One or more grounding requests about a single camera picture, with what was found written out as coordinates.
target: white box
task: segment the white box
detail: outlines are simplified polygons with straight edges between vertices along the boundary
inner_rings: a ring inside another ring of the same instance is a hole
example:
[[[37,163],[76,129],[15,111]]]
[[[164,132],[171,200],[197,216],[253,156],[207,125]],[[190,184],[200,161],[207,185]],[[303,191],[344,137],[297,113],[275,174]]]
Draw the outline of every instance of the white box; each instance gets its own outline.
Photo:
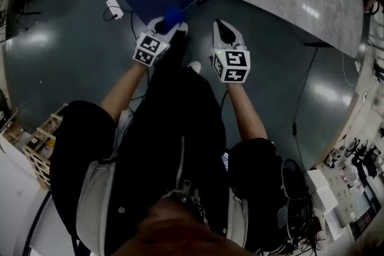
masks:
[[[343,227],[350,224],[355,219],[355,201],[353,200],[341,170],[329,168],[327,165],[321,164],[317,166],[329,183],[329,188],[334,194],[338,205],[335,210],[340,223]]]
[[[307,171],[305,173],[305,180],[307,181],[309,194],[321,188],[329,188],[329,183],[320,170]]]
[[[333,240],[336,241],[343,234],[343,228],[341,227],[337,218],[334,216],[334,213],[325,213],[324,218]]]
[[[313,207],[321,210],[322,213],[328,213],[334,209],[338,202],[329,187],[318,189],[312,194]]]

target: gray floor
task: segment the gray floor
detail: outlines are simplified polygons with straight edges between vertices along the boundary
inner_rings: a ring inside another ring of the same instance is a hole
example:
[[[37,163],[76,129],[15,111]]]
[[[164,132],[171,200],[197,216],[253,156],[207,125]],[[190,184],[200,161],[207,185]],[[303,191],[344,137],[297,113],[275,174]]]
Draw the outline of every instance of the gray floor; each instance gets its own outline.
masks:
[[[120,4],[129,8],[124,0]],[[42,15],[29,18],[30,30],[7,42],[8,85],[20,119],[32,131],[63,102],[99,103],[113,82],[131,64],[134,38],[130,19],[105,22],[106,0],[33,0],[28,10]],[[189,8],[190,44],[185,63],[197,59],[221,100],[224,86],[209,67],[212,23],[223,19],[237,27],[251,51],[252,70],[245,88],[266,125],[269,138],[283,157],[299,159],[292,122],[296,102],[316,38],[287,22],[239,0],[210,0]],[[134,20],[136,32],[143,24]],[[351,82],[358,75],[353,59],[345,56]],[[145,93],[143,80],[137,94]],[[354,87],[344,81],[341,53],[319,49],[299,106],[298,140],[304,165],[311,167],[344,119]],[[240,141],[232,106],[226,101],[223,121],[227,146]]]

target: chain necklace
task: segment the chain necklace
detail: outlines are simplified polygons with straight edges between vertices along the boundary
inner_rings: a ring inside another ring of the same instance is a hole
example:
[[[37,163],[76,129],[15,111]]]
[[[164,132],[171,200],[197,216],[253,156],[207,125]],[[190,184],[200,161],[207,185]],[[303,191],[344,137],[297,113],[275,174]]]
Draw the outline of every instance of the chain necklace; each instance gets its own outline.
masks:
[[[193,196],[188,191],[183,191],[183,190],[180,190],[180,189],[174,189],[174,190],[169,191],[166,195],[163,195],[160,198],[160,200],[162,200],[164,198],[168,198],[168,197],[170,197],[173,194],[176,194],[180,198],[180,201],[182,203],[186,203],[187,200],[190,200],[190,201],[192,201],[193,204],[197,205],[197,208],[199,210],[200,216],[204,220],[205,226],[207,226],[209,228],[208,220],[205,217],[205,209],[204,209],[203,205],[200,202],[199,192],[197,191],[197,189],[194,190],[194,195]]]

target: electronics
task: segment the electronics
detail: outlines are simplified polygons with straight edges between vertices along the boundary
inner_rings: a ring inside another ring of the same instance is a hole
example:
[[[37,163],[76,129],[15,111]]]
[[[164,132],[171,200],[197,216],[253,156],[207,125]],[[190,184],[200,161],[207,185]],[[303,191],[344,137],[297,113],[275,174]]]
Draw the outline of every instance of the electronics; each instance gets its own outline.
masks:
[[[120,19],[124,16],[124,12],[121,10],[117,0],[107,0],[107,6],[114,19]]]

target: white cable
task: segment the white cable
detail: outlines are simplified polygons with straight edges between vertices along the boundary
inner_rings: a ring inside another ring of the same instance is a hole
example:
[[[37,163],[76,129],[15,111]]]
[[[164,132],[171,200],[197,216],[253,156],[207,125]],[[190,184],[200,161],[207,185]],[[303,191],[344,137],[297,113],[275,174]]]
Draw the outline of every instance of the white cable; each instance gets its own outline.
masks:
[[[357,84],[357,82],[359,81],[359,78],[356,80],[356,82],[354,84],[351,84],[348,80],[347,80],[347,77],[346,77],[346,72],[344,71],[344,53],[341,52],[341,60],[343,61],[343,74],[344,74],[344,80],[346,81],[346,83],[348,83],[348,85],[350,86],[355,86]]]

